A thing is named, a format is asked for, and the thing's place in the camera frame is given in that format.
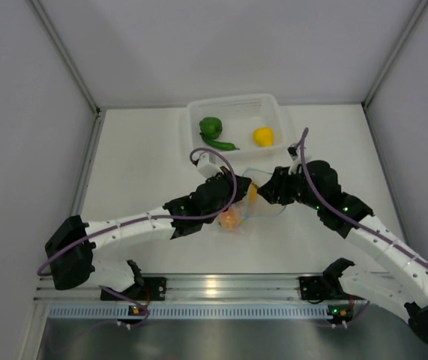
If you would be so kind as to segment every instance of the ventilation grille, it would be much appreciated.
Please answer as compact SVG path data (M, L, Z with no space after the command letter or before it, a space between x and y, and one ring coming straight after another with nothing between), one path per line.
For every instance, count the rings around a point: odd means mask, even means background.
M129 305L53 305L52 319L136 319ZM330 319L327 305L177 305L151 304L149 319Z

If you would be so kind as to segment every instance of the white basket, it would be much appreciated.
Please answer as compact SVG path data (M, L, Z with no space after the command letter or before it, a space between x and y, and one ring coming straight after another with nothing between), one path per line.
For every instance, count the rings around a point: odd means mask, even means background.
M222 151L230 159L251 156L271 155L286 150L286 133L280 119L279 105L269 94L252 94L232 97L219 97L194 101L187 106L187 119L190 123L190 149L207 146L200 137L200 121L208 116L222 121L222 133L217 139L234 143L240 150ZM274 145L259 147L253 141L255 129L268 126L274 132Z

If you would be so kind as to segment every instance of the yellow object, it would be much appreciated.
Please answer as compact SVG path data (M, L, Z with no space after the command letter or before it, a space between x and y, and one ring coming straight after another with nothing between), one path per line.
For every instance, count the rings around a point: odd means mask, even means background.
M237 229L241 223L241 212L235 206L231 206L219 215L219 222L222 228L233 230Z
M268 126L261 127L253 132L253 141L258 146L272 146L274 144L274 132Z
M249 203L253 203L254 201L256 201L257 196L257 185L252 183L249 187Z

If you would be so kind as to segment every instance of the gray floor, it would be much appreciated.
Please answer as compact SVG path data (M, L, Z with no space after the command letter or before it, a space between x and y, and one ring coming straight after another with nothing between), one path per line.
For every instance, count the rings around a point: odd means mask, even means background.
M349 330L292 320L150 321L128 331L101 320L49 320L40 360L428 360L428 346L395 316L371 307Z

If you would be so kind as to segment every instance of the green vegetable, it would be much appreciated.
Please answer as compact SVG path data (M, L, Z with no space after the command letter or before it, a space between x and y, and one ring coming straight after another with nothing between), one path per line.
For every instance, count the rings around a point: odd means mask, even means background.
M216 139L222 133L222 122L219 118L203 118L199 123L200 131L209 139Z
M223 152L224 151L225 152L230 152L232 150L239 150L231 142L225 142L224 143L224 142L221 142L221 141L216 141L216 140L213 140L213 139L209 139L203 133L200 133L200 136L202 137L202 140L204 140L204 143L206 143L207 145L211 146L214 149L222 150Z

